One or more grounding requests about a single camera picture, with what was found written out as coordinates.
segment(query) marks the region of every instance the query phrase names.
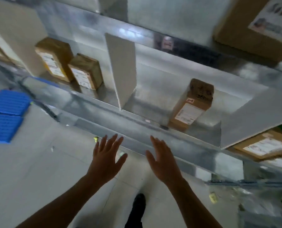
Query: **foot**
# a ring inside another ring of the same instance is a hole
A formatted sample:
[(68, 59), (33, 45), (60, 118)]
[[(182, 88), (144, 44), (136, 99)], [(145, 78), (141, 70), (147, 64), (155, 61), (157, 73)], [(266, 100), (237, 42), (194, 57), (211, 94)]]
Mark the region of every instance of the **foot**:
[(134, 222), (141, 222), (146, 206), (144, 194), (138, 194), (132, 204), (132, 210), (129, 214), (128, 220)]

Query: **blue pallet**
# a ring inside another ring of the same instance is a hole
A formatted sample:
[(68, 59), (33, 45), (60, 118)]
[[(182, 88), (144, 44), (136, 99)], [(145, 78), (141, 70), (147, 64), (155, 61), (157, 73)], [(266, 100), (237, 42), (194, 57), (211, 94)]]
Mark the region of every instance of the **blue pallet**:
[(1, 90), (0, 113), (22, 116), (30, 105), (30, 98), (24, 93)]
[(20, 116), (0, 114), (0, 143), (10, 143), (22, 121)]

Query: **left hand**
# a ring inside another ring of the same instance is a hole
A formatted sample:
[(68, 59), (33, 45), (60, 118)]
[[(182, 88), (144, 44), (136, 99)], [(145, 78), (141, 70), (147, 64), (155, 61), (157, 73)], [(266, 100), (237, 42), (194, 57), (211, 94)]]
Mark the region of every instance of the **left hand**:
[(115, 134), (106, 142), (107, 135), (105, 135), (101, 140), (101, 144), (97, 142), (95, 145), (93, 160), (86, 177), (90, 178), (92, 183), (99, 188), (116, 176), (127, 158), (127, 153), (125, 153), (117, 163), (115, 161), (116, 153), (123, 141), (123, 137), (116, 141), (117, 136)]

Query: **gray floor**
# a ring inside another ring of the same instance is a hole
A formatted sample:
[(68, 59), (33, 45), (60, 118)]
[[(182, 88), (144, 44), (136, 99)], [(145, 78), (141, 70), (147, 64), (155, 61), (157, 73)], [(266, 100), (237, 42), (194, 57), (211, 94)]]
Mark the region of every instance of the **gray floor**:
[[(93, 135), (53, 121), (32, 105), (10, 145), (0, 144), (0, 228), (14, 227), (69, 189), (92, 161)], [(118, 175), (82, 208), (69, 227), (124, 227), (131, 204), (144, 192), (143, 227), (185, 227), (172, 195), (145, 157), (128, 152)], [(237, 202), (212, 204), (203, 181), (184, 174), (223, 227), (237, 227)]]

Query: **leg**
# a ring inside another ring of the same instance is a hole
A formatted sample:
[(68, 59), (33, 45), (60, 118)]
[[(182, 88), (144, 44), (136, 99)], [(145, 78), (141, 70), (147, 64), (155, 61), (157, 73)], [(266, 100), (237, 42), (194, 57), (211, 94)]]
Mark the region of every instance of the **leg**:
[(144, 214), (146, 200), (144, 194), (138, 194), (132, 204), (132, 210), (129, 214), (125, 228), (142, 228), (141, 218)]

